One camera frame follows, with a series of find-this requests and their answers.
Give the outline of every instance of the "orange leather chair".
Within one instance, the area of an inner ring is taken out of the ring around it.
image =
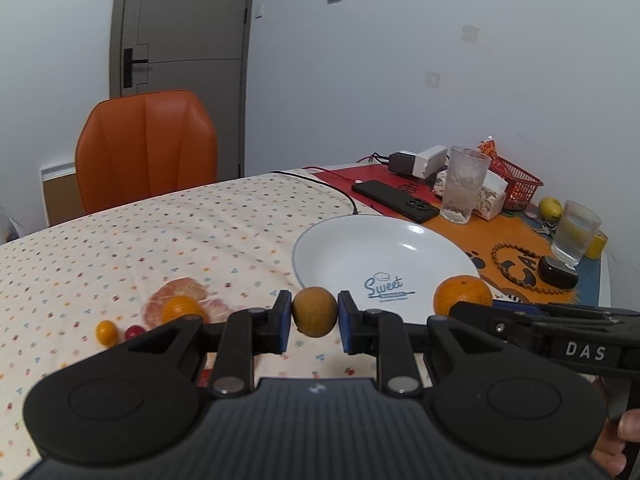
[[[187,90],[103,101],[76,146],[87,214],[216,181],[216,129]]]

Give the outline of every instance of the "red basket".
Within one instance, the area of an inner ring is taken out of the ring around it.
[[[498,156],[498,158],[504,165],[504,168],[506,168],[506,171],[501,168],[496,168],[494,164],[491,164],[489,168],[507,181],[507,189],[504,190],[507,198],[504,200],[504,206],[502,206],[502,208],[510,211],[523,211],[529,202],[531,202],[536,189],[544,186],[544,184],[541,180],[538,180],[532,174],[524,171],[512,162],[509,162],[501,156]]]

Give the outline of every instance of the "door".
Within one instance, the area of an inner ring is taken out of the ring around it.
[[[248,0],[114,0],[111,96],[191,90],[218,132],[218,180],[242,174]]]

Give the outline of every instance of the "white wall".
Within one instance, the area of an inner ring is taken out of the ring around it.
[[[640,0],[258,4],[248,174],[492,135],[544,181],[538,197],[600,215],[612,300],[640,307]]]
[[[46,226],[40,168],[73,160],[108,93],[113,0],[0,0],[0,203]]]

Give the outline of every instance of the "white plate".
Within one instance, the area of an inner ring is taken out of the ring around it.
[[[358,309],[381,308],[407,323],[433,314],[437,286],[476,266],[453,242],[398,218],[351,215],[304,231],[293,247],[293,269],[302,286],[351,293]]]

